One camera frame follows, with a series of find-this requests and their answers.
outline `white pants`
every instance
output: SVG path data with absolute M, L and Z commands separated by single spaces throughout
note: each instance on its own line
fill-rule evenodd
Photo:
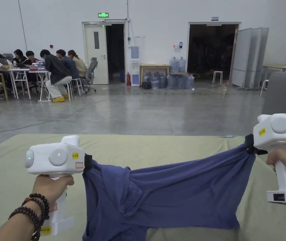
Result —
M 71 76 L 66 76 L 65 78 L 61 79 L 60 81 L 51 84 L 50 80 L 46 81 L 46 87 L 53 98 L 61 97 L 62 94 L 67 94 L 67 91 L 64 87 L 65 83 L 69 83 L 72 81 Z

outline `white wall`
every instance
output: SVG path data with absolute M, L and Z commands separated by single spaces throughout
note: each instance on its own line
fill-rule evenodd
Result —
M 27 48 L 36 56 L 41 49 L 52 53 L 74 49 L 85 59 L 81 23 L 100 21 L 98 12 L 109 12 L 111 19 L 127 17 L 126 0 L 20 0 L 20 4 Z M 129 0 L 130 45 L 134 40 L 141 45 L 144 63 L 168 63 L 172 56 L 186 58 L 188 23 L 209 22 L 212 16 L 222 22 L 241 22 L 240 29 L 270 27 L 264 62 L 286 63 L 283 0 Z M 20 26 L 18 0 L 0 0 L 0 31 L 6 36 L 0 39 L 0 52 L 25 50 Z M 173 45 L 180 41 L 183 49 L 174 52 Z
M 0 0 L 0 53 L 26 52 L 18 0 Z

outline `wrist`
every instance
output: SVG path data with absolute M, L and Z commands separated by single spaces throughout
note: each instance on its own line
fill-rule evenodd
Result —
M 36 203 L 34 201 L 29 201 L 29 202 L 25 203 L 24 206 L 33 210 L 36 213 L 38 219 L 41 219 L 41 209 L 40 209 L 40 206 L 38 205 L 38 203 Z

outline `black backpack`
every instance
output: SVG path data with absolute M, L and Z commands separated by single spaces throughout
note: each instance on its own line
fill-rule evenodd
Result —
M 143 89 L 145 89 L 145 90 L 152 89 L 152 83 L 148 79 L 146 82 L 142 83 L 141 87 L 143 87 Z

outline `black clamp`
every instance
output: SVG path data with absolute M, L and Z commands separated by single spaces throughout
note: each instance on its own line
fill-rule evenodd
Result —
M 93 156 L 85 153 L 85 169 L 91 169 L 93 166 Z
M 265 150 L 260 150 L 256 147 L 254 147 L 254 137 L 253 134 L 247 135 L 245 137 L 245 142 L 244 142 L 246 148 L 247 148 L 247 152 L 250 154 L 256 154 L 256 155 L 265 155 L 268 152 Z

